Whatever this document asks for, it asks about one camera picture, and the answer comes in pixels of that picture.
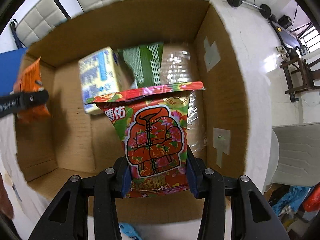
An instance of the transparent plastic packaging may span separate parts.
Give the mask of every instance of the transparent plastic packaging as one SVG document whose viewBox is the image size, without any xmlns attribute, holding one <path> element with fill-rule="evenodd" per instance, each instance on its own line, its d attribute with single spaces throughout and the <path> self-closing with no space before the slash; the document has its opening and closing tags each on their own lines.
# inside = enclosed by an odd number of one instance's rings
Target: transparent plastic packaging
<svg viewBox="0 0 320 240">
<path fill-rule="evenodd" d="M 199 80 L 194 48 L 188 44 L 164 44 L 160 68 L 161 84 Z M 187 122 L 187 143 L 195 157 L 206 161 L 206 134 L 202 91 L 191 92 Z"/>
</svg>

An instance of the white tape piece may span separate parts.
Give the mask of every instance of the white tape piece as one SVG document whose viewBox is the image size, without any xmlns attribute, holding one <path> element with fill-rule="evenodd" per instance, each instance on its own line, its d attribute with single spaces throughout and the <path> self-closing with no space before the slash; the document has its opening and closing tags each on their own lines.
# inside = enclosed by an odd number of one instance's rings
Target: white tape piece
<svg viewBox="0 0 320 240">
<path fill-rule="evenodd" d="M 213 147 L 217 149 L 216 164 L 222 168 L 222 153 L 229 155 L 231 131 L 213 128 Z"/>
<path fill-rule="evenodd" d="M 209 72 L 221 60 L 221 57 L 216 42 L 212 43 L 210 46 L 208 37 L 206 37 L 203 41 L 203 45 L 205 50 L 204 61 L 207 72 Z"/>
</svg>

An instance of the red jacket graphic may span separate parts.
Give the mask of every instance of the red jacket graphic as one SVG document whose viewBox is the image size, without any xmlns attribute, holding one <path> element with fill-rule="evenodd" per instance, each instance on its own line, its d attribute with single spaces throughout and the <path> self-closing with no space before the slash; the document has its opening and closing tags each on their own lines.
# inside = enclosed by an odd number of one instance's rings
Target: red jacket graphic
<svg viewBox="0 0 320 240">
<path fill-rule="evenodd" d="M 183 131 L 164 106 L 145 107 L 129 130 L 125 150 L 140 177 L 149 177 L 180 166 Z"/>
</svg>

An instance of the screw head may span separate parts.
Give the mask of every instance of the screw head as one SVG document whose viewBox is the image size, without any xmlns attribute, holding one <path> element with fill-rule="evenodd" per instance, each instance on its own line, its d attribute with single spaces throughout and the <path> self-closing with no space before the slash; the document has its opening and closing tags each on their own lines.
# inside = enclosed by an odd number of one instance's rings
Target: screw head
<svg viewBox="0 0 320 240">
<path fill-rule="evenodd" d="M 205 174 L 208 174 L 208 175 L 211 175 L 211 174 L 214 173 L 213 169 L 211 169 L 211 168 L 206 168 L 206 169 L 204 170 L 204 172 L 205 172 Z"/>
<path fill-rule="evenodd" d="M 249 181 L 249 177 L 246 176 L 246 175 L 242 175 L 242 176 L 240 177 L 240 179 L 241 179 L 241 181 L 243 181 L 243 182 L 248 182 L 248 181 Z"/>
<path fill-rule="evenodd" d="M 106 174 L 112 174 L 115 172 L 115 169 L 114 168 L 107 168 L 106 169 Z"/>
<path fill-rule="evenodd" d="M 78 175 L 73 175 L 71 178 L 70 178 L 71 182 L 76 182 L 79 180 L 79 176 Z"/>
</svg>

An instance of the orange snack bag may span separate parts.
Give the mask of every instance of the orange snack bag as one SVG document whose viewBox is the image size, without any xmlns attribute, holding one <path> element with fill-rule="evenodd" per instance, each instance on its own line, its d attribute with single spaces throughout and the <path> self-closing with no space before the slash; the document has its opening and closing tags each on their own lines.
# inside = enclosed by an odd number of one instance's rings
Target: orange snack bag
<svg viewBox="0 0 320 240">
<path fill-rule="evenodd" d="M 17 81 L 13 85 L 13 92 L 37 92 L 43 90 L 40 74 L 40 58 L 19 74 Z M 36 106 L 22 110 L 18 113 L 18 118 L 24 123 L 49 117 L 50 113 L 46 105 Z"/>
</svg>

